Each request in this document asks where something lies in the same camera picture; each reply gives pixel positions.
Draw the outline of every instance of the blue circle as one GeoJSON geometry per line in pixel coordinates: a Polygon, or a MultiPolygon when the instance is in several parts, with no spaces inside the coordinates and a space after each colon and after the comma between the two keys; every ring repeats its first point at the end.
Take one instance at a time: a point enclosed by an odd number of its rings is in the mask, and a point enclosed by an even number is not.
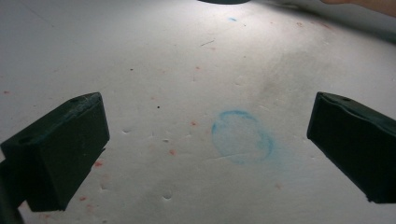
{"type": "Polygon", "coordinates": [[[221,157],[238,164],[262,162],[274,147],[259,121],[240,110],[219,115],[212,126],[212,142],[221,157]]]}

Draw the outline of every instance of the dark green clamp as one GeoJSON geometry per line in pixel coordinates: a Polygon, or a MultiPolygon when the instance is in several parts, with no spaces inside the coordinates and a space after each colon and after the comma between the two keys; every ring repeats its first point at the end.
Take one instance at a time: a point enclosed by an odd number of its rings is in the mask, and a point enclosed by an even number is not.
{"type": "Polygon", "coordinates": [[[343,96],[318,92],[308,138],[370,202],[396,203],[396,121],[343,96]]]}
{"type": "Polygon", "coordinates": [[[1,144],[0,221],[34,212],[65,210],[109,140],[99,92],[73,98],[1,144]]]}

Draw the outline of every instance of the red dot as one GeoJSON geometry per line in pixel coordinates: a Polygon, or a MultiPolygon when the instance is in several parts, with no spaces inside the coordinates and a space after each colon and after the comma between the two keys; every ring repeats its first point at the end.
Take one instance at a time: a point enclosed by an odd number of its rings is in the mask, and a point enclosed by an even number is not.
{"type": "Polygon", "coordinates": [[[40,214],[40,215],[38,215],[38,217],[39,217],[40,219],[45,219],[45,220],[46,220],[46,223],[47,223],[47,219],[50,218],[50,215],[48,215],[48,214],[40,214]]]}
{"type": "Polygon", "coordinates": [[[176,151],[175,151],[174,149],[170,149],[170,150],[169,150],[169,153],[170,153],[172,156],[176,156],[176,151]]]}
{"type": "Polygon", "coordinates": [[[94,166],[95,166],[95,167],[101,167],[101,166],[103,166],[103,161],[96,161],[94,166]]]}

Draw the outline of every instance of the blue marker stain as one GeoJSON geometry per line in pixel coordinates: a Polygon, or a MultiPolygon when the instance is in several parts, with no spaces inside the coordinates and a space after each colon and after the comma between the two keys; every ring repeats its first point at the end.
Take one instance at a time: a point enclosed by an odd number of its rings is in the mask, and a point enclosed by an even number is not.
{"type": "Polygon", "coordinates": [[[274,141],[248,112],[234,110],[219,115],[212,126],[212,142],[221,157],[238,164],[264,161],[274,141]]]}

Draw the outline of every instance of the ink mark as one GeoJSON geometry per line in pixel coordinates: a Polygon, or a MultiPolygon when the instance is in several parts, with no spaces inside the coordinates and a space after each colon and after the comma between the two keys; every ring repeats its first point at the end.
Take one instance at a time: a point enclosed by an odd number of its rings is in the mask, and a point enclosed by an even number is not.
{"type": "Polygon", "coordinates": [[[258,163],[271,155],[274,142],[260,122],[245,111],[226,111],[212,126],[212,142],[222,158],[258,163]]]}
{"type": "Polygon", "coordinates": [[[46,18],[42,17],[40,14],[32,10],[28,5],[24,4],[23,2],[20,2],[24,7],[26,7],[29,11],[31,11],[33,14],[35,14],[38,18],[40,18],[43,22],[47,23],[50,25],[52,28],[55,27],[50,21],[48,21],[46,18]]]}
{"type": "Polygon", "coordinates": [[[205,46],[205,45],[207,45],[207,44],[213,43],[213,42],[215,42],[215,40],[212,40],[212,41],[206,42],[206,43],[202,44],[202,45],[201,45],[201,47],[202,47],[202,46],[205,46]]]}
{"type": "Polygon", "coordinates": [[[332,27],[330,27],[328,24],[324,23],[324,22],[318,22],[320,25],[326,27],[327,29],[331,30],[332,27]]]}

